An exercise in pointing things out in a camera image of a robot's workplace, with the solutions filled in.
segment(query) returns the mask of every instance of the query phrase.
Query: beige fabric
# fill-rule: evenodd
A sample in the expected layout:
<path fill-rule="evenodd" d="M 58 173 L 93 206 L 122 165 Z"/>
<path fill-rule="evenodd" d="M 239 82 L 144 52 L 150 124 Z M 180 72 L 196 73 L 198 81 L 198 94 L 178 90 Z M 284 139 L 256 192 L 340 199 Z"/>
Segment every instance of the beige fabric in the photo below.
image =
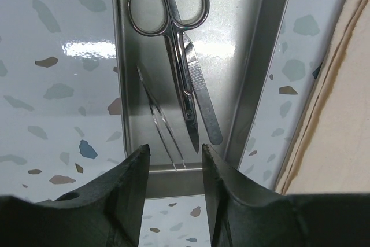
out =
<path fill-rule="evenodd" d="M 346 0 L 276 191 L 370 191 L 370 4 Z"/>

